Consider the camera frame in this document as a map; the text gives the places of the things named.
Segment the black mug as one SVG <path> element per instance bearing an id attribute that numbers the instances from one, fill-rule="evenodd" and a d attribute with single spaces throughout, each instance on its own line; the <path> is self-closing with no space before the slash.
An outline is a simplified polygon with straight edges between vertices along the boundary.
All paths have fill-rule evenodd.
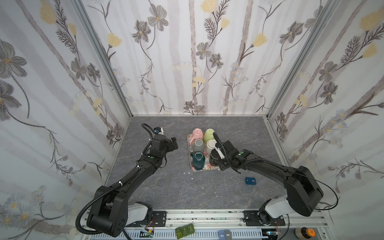
<path id="1" fill-rule="evenodd" d="M 219 166 L 219 164 L 218 164 L 219 159 L 220 159 L 220 155 L 217 152 L 217 150 L 216 149 L 211 150 L 210 156 L 209 156 L 210 165 L 212 165 L 214 167 L 218 167 Z"/>

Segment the white mug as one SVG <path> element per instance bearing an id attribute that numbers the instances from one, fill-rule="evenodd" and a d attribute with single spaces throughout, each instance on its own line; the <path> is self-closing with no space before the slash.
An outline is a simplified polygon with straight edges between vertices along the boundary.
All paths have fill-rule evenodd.
<path id="1" fill-rule="evenodd" d="M 206 153 L 208 155 L 211 154 L 212 150 L 216 149 L 216 143 L 217 141 L 215 139 L 211 139 L 206 142 Z"/>

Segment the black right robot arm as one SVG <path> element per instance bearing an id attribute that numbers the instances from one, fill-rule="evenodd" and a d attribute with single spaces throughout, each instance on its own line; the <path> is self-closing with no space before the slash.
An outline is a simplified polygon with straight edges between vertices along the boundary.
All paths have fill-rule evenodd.
<path id="1" fill-rule="evenodd" d="M 278 183 L 286 190 L 285 195 L 266 200 L 258 209 L 256 216 L 249 217 L 250 220 L 263 226 L 271 225 L 285 215 L 296 213 L 309 217 L 313 211 L 332 210 L 339 204 L 340 199 L 336 191 L 315 179 L 312 172 L 304 166 L 298 168 L 284 166 L 246 149 L 238 151 L 230 141 L 224 143 L 218 141 L 215 151 L 219 155 L 217 162 L 221 171 L 232 169 L 238 174 L 242 170 L 254 172 Z M 333 192 L 336 197 L 334 204 L 318 208 L 318 204 L 324 197 L 324 191 L 320 185 L 324 185 Z"/>

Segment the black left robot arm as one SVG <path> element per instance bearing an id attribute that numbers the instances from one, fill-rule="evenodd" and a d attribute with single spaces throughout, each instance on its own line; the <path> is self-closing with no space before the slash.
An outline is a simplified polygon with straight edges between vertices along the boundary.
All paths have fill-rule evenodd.
<path id="1" fill-rule="evenodd" d="M 107 234 L 117 237 L 129 219 L 129 199 L 134 191 L 162 165 L 168 152 L 178 149 L 176 138 L 154 135 L 136 166 L 109 187 L 101 186 L 94 198 L 76 217 L 77 230 L 85 235 Z"/>

